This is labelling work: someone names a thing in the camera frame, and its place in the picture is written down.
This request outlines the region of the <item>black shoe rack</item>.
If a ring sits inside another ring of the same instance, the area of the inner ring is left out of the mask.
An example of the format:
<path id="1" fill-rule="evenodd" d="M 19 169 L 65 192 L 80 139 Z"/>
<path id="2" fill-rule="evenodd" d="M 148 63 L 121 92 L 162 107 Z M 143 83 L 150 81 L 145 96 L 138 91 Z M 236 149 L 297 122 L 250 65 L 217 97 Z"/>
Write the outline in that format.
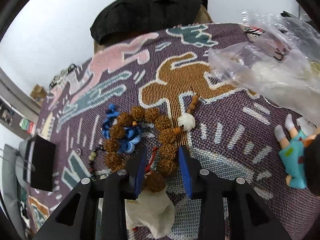
<path id="1" fill-rule="evenodd" d="M 60 84 L 62 80 L 71 73 L 73 70 L 77 68 L 77 65 L 71 64 L 68 68 L 61 70 L 61 72 L 53 77 L 49 84 L 49 90 L 54 88 L 56 85 Z"/>

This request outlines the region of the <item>white cloth pouch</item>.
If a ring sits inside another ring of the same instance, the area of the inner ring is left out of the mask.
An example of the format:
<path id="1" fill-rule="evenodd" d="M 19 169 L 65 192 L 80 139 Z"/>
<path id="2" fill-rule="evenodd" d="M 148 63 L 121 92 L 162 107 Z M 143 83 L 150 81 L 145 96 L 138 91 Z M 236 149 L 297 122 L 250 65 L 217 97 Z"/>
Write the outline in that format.
<path id="1" fill-rule="evenodd" d="M 136 200 L 125 200 L 128 229 L 146 226 L 155 239 L 166 236 L 175 221 L 175 207 L 166 193 L 144 189 Z"/>

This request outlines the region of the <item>black-haired cartoon figurine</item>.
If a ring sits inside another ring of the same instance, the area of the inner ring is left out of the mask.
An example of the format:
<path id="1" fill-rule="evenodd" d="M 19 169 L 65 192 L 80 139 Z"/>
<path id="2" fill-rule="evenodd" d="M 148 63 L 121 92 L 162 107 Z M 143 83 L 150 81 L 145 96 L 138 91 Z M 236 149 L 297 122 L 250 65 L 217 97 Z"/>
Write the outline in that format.
<path id="1" fill-rule="evenodd" d="M 280 144 L 278 154 L 285 167 L 286 184 L 294 189 L 307 188 L 319 197 L 319 128 L 305 135 L 296 129 L 291 114 L 286 116 L 285 128 L 290 139 L 281 125 L 274 128 L 274 136 Z"/>

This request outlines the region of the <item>blue cord jewelry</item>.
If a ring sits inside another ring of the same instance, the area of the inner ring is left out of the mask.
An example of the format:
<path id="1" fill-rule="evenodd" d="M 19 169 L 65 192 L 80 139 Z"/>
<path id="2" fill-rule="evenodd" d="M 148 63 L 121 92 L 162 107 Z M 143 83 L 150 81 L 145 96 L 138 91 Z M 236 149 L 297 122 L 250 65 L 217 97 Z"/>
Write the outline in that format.
<path id="1" fill-rule="evenodd" d="M 144 120 L 144 114 L 145 111 L 140 106 L 131 107 L 130 112 L 119 112 L 116 105 L 109 105 L 101 127 L 105 138 L 104 150 L 117 154 L 132 154 L 141 141 L 139 123 Z"/>

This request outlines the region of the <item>black jewelry box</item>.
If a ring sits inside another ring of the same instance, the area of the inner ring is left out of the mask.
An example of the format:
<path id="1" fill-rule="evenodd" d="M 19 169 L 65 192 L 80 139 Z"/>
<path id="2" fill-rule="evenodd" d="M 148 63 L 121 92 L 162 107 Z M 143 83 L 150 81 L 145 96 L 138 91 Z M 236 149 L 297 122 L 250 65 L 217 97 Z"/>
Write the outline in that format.
<path id="1" fill-rule="evenodd" d="M 30 187 L 52 192 L 56 145 L 36 135 L 28 140 L 23 179 Z"/>

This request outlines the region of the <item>cardboard box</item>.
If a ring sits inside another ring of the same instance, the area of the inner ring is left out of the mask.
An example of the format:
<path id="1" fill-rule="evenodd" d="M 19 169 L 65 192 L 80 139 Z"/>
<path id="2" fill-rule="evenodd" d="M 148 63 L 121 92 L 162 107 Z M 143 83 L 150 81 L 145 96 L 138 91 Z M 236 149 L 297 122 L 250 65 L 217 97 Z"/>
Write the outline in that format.
<path id="1" fill-rule="evenodd" d="M 30 93 L 30 97 L 40 106 L 42 105 L 46 96 L 46 90 L 38 84 L 33 88 L 33 90 Z"/>

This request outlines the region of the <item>clear plastic bag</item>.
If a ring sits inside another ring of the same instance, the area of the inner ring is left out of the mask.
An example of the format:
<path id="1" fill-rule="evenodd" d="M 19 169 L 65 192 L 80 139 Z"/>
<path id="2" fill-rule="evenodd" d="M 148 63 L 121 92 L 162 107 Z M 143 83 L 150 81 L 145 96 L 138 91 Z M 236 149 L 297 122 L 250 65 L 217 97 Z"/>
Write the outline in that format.
<path id="1" fill-rule="evenodd" d="M 210 49 L 213 77 L 319 125 L 319 31 L 296 17 L 242 13 L 249 41 Z"/>

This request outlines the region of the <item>tan chair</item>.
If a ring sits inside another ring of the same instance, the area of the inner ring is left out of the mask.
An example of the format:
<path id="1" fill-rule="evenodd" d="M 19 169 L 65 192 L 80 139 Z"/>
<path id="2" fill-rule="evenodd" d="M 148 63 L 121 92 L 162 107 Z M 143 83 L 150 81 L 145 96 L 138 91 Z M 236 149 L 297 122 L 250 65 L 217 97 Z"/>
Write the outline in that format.
<path id="1" fill-rule="evenodd" d="M 200 5 L 200 9 L 195 17 L 194 24 L 204 24 L 204 23 L 214 23 L 212 20 L 209 12 L 205 8 L 204 5 Z M 109 37 L 106 38 L 106 40 L 102 43 L 99 44 L 96 40 L 93 41 L 93 47 L 94 47 L 94 54 L 97 52 L 104 50 L 105 48 L 117 44 L 121 41 L 128 40 L 130 38 L 135 38 L 137 36 L 147 34 L 153 32 L 153 30 L 150 29 L 142 29 L 142 30 L 137 30 L 137 31 L 132 31 L 132 32 L 124 32 L 124 33 L 115 33 L 111 34 Z"/>

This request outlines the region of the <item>patterned woven blanket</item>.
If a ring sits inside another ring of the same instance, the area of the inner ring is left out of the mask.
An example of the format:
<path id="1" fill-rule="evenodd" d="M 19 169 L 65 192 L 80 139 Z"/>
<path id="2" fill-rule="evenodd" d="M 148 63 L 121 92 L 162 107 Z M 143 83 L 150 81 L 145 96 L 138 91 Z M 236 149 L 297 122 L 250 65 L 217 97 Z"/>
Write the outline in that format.
<path id="1" fill-rule="evenodd" d="M 291 189 L 273 129 L 289 113 L 250 90 L 212 78 L 210 48 L 249 41 L 256 29 L 198 24 L 121 42 L 80 65 L 44 99 L 37 134 L 55 144 L 52 192 L 29 189 L 27 212 L 38 231 L 75 185 L 89 176 L 88 158 L 104 142 L 106 111 L 156 107 L 172 126 L 191 98 L 200 99 L 196 125 L 178 141 L 202 166 L 229 180 L 244 177 L 264 198 L 292 239 L 316 239 L 319 199 Z"/>

